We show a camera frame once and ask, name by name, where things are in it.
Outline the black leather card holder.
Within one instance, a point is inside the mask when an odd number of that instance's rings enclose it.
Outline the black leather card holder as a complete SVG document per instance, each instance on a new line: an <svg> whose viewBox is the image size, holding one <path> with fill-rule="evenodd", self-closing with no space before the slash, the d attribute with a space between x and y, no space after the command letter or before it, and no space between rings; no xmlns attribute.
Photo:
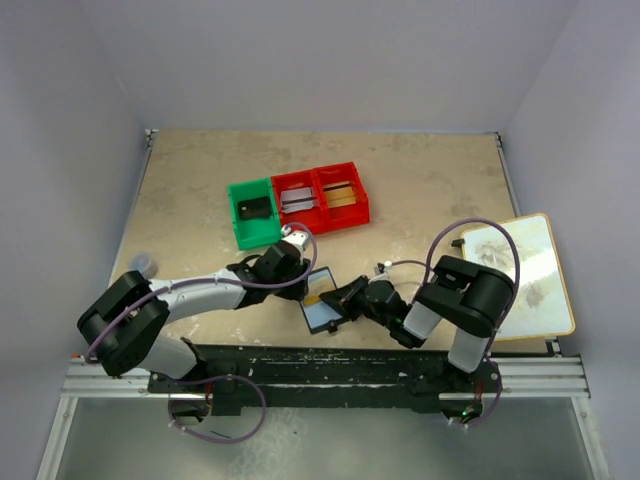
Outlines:
<svg viewBox="0 0 640 480"><path fill-rule="evenodd" d="M319 295L337 288L329 267L322 267L313 271L308 277L308 295ZM328 305L320 301L315 305L305 307L300 302L301 311L311 334L322 332L335 333L338 328L349 320L341 318Z"/></svg>

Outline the gold card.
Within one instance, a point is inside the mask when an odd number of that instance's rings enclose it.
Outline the gold card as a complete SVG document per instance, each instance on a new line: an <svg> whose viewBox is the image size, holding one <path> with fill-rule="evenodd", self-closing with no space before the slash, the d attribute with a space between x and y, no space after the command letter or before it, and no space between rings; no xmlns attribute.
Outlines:
<svg viewBox="0 0 640 480"><path fill-rule="evenodd" d="M305 297L302 300L302 304L305 307L309 307L309 306L317 304L320 301L321 301L321 297L319 295L308 295L307 297Z"/></svg>

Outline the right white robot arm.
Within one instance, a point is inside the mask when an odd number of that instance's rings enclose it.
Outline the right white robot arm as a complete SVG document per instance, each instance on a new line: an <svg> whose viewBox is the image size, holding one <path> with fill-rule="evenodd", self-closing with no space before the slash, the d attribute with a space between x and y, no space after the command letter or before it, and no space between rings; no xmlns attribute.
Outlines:
<svg viewBox="0 0 640 480"><path fill-rule="evenodd" d="M363 316L385 327L409 349L421 347L441 321L450 322L456 332L444 376L452 389L467 391L479 381L479 365L516 294L516 283L505 273L445 255L410 303L385 274L360 276L319 298L342 318Z"/></svg>

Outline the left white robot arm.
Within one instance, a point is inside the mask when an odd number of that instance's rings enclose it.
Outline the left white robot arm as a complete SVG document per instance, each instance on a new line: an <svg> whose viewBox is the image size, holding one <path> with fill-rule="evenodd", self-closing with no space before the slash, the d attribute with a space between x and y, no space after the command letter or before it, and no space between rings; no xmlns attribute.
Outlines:
<svg viewBox="0 0 640 480"><path fill-rule="evenodd" d="M273 295L300 301L317 254L285 240L262 255L203 277L147 280L138 271L121 275L79 318L77 328L88 344L84 360L119 377L135 368L171 379L194 392L212 375L198 347L176 340L162 329L177 320L211 311L233 311L264 302Z"/></svg>

